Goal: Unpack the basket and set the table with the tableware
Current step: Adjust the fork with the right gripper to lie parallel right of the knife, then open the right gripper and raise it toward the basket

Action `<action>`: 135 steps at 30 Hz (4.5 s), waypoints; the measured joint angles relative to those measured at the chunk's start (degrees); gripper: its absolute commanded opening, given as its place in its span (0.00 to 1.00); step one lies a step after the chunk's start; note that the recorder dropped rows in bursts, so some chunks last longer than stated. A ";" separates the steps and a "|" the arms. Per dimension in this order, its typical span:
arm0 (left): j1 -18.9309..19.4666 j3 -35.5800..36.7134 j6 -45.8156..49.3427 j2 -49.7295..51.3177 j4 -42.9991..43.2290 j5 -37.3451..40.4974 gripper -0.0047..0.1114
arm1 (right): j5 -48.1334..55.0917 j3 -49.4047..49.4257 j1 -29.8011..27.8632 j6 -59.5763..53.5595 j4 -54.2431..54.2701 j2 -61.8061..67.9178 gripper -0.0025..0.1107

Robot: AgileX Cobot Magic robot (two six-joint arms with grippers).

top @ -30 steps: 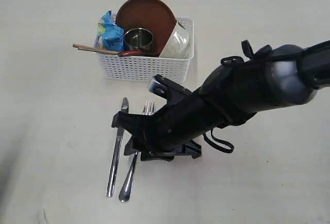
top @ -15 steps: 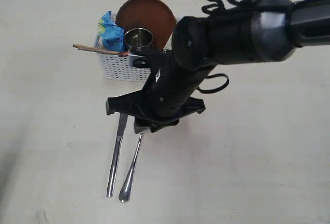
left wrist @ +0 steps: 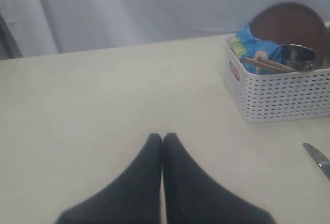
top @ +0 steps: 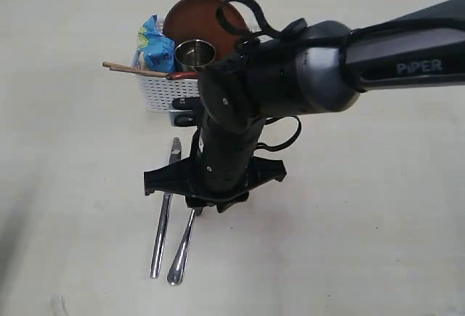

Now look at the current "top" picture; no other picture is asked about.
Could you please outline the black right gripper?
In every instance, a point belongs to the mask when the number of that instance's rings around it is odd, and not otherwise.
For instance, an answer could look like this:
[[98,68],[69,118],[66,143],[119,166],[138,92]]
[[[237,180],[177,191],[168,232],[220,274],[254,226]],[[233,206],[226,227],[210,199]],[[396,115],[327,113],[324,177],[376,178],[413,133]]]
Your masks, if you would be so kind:
[[283,181],[286,168],[281,160],[254,156],[265,121],[259,118],[236,134],[205,116],[188,157],[144,173],[145,195],[156,191],[183,195],[196,216],[207,206],[222,214],[246,202],[251,190],[272,180]]

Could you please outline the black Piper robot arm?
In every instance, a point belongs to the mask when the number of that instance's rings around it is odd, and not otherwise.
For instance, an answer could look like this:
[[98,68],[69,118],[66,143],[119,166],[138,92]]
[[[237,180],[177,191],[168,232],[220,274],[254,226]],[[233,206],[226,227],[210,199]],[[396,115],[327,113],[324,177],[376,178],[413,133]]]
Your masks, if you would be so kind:
[[251,190],[282,181],[280,160],[255,156],[264,126],[281,118],[338,113],[364,92],[458,86],[464,83],[464,0],[366,28],[298,19],[275,30],[254,0],[248,7],[259,31],[236,28],[222,7],[218,23],[237,36],[235,51],[198,77],[190,155],[144,174],[146,195],[182,195],[190,208],[223,212]]

